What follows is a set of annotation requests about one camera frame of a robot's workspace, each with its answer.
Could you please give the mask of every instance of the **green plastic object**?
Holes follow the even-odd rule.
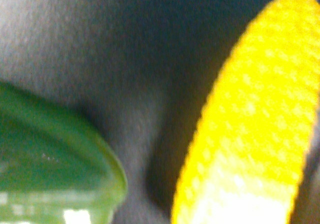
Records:
[[[86,119],[0,83],[0,224],[107,224],[126,194]]]

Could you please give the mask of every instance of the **green cap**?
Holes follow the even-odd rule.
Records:
[[[88,121],[0,83],[0,223],[110,223],[127,189]]]

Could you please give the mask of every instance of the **gray background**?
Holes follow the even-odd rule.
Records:
[[[206,95],[268,1],[0,0],[0,79],[100,130],[129,183],[114,224],[168,224]],[[314,143],[295,223],[320,223]]]

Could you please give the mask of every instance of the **yellow textured object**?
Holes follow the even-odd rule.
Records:
[[[247,27],[202,110],[172,224],[285,224],[317,118],[320,5],[274,0]]]

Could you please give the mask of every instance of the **yellow band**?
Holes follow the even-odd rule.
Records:
[[[177,182],[172,224],[285,224],[320,84],[320,5],[274,0],[225,62]]]

